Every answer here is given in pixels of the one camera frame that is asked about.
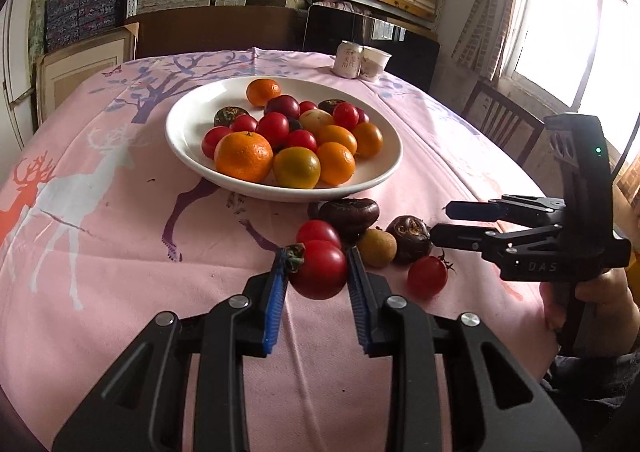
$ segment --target metal screw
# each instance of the metal screw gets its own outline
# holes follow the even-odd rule
[[[174,323],[175,316],[170,311],[162,311],[156,315],[156,324],[159,326],[169,326]]]
[[[233,295],[229,299],[229,305],[234,309],[240,309],[249,305],[249,299],[244,295]]]
[[[469,327],[476,327],[480,325],[480,317],[475,313],[463,313],[460,315],[460,321]]]
[[[400,295],[392,295],[386,299],[386,305],[393,309],[402,309],[403,307],[406,307],[406,299]]]

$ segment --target table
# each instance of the table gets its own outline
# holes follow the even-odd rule
[[[360,194],[378,201],[382,227],[402,214],[444,221],[451,200],[542,195],[417,88],[389,74],[376,84],[340,79],[331,64],[256,48],[135,60],[88,79],[36,133],[0,192],[0,385],[45,446],[157,312],[192,316],[242,291],[306,219],[306,205],[221,190],[172,154],[164,119],[188,90],[231,76],[287,76],[372,105],[404,143],[398,171]],[[538,285],[501,281],[476,253],[446,256],[455,272],[423,307],[451,318],[478,313],[542,377],[557,347]],[[407,294],[406,268],[383,274]],[[252,451],[383,450],[389,378],[389,359],[358,346],[346,290],[325,302],[289,290],[274,354],[245,365]]]

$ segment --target window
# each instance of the window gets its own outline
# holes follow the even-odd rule
[[[633,24],[624,0],[527,0],[505,76],[555,112],[599,117],[622,152],[640,111]]]

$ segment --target human hand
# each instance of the human hand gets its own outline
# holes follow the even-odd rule
[[[540,295],[549,329],[562,329],[566,309],[554,299],[551,283],[540,283]],[[628,288],[625,270],[615,268],[592,280],[579,282],[575,297],[596,305],[586,356],[622,356],[633,350],[639,338],[640,312]]]

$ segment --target white bowl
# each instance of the white bowl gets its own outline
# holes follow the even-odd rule
[[[356,157],[356,171],[347,183],[338,187],[324,188],[320,182],[318,187],[322,188],[312,190],[283,188],[277,185],[273,173],[265,183],[261,184],[249,183],[216,172],[215,164],[203,154],[200,143],[207,131],[213,128],[216,112],[226,106],[242,107],[258,120],[262,117],[263,110],[254,108],[246,99],[246,87],[257,78],[262,77],[237,77],[206,84],[180,98],[169,112],[164,126],[169,146],[178,158],[202,177],[222,188],[245,196],[269,201],[305,203],[346,197],[375,187],[388,179],[400,165],[402,159],[400,137],[386,118],[371,106],[331,87],[306,80],[265,76],[263,78],[271,78],[279,83],[282,94],[291,95],[299,102],[310,100],[318,104],[323,100],[339,98],[362,108],[382,133],[384,138],[382,150],[370,159]]]

